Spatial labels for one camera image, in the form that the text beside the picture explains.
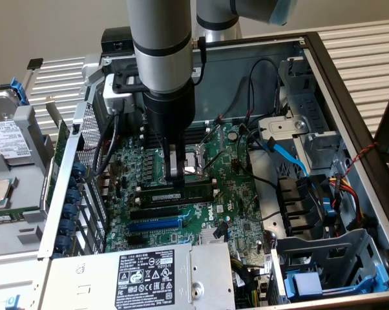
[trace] robotic arm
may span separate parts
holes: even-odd
[[[294,2],[198,0],[197,20],[205,32],[224,31],[238,14],[270,22],[273,12],[287,5],[287,15]],[[184,130],[195,118],[190,0],[127,0],[127,7],[147,118],[163,137],[166,179],[178,186],[184,182]]]

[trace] warning label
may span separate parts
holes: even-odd
[[[14,121],[0,121],[0,153],[6,159],[31,155],[21,130]]]
[[[121,255],[117,310],[174,305],[174,250]]]

